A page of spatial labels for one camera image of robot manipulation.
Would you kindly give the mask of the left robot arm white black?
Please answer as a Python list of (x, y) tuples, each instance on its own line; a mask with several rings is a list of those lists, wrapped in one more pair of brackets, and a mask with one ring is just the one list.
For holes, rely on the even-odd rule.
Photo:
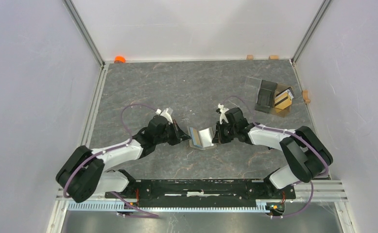
[(56, 182), (63, 188), (64, 197), (76, 203), (92, 195), (115, 191), (124, 198), (134, 195), (136, 185), (120, 171), (110, 171), (122, 163), (138, 160), (152, 153), (159, 144), (171, 146), (190, 140), (175, 120), (154, 116), (147, 127), (132, 139), (106, 148), (77, 147), (56, 174)]

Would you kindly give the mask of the olive card holder wallet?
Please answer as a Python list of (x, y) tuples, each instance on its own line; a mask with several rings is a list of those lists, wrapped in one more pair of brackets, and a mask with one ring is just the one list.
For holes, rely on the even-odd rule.
[(198, 150), (208, 150), (217, 147), (216, 143), (212, 142), (214, 131), (211, 127), (198, 130), (194, 127), (188, 127), (188, 133), (191, 137), (189, 146)]

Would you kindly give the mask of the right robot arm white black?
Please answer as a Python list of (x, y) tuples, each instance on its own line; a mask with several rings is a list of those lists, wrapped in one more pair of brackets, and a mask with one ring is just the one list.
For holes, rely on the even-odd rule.
[(260, 123), (249, 123), (239, 107), (228, 109), (219, 105), (213, 143), (240, 142), (265, 146), (283, 152), (287, 165), (265, 178), (264, 193), (278, 197), (283, 188), (298, 182), (309, 183), (319, 175), (328, 173), (333, 157), (317, 135), (307, 126), (296, 130), (278, 129)]

